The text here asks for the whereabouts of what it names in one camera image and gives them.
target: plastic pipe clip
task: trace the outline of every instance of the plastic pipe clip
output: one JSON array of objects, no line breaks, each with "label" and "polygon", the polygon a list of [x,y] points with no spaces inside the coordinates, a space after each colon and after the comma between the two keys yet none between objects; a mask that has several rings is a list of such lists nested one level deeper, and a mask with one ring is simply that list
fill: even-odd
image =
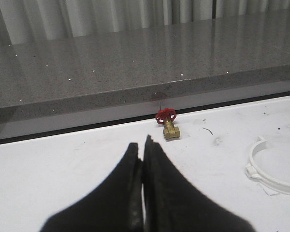
[{"label": "plastic pipe clip", "polygon": [[259,136],[258,141],[251,147],[249,152],[249,164],[246,165],[245,173],[249,178],[258,180],[265,186],[277,192],[290,195],[290,183],[277,180],[262,171],[254,161],[254,156],[259,152],[266,149],[266,140]]}]

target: white work surface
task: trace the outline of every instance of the white work surface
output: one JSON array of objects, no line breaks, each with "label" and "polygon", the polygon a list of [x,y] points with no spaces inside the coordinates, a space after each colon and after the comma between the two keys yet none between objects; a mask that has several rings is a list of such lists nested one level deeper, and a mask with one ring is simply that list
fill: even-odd
[{"label": "white work surface", "polygon": [[139,144],[142,158],[148,134],[210,199],[258,232],[290,232],[290,196],[245,175],[249,149],[261,135],[268,149],[256,155],[257,164],[290,182],[290,96],[181,114],[174,123],[181,138],[170,141],[150,119],[0,145],[0,232],[38,231],[97,187],[130,142]]}]

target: granite countertop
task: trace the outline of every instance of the granite countertop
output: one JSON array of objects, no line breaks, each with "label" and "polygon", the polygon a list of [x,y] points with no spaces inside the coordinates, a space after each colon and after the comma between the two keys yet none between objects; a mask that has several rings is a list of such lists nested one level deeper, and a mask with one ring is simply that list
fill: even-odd
[{"label": "granite countertop", "polygon": [[0,124],[289,80],[290,10],[9,45]]}]

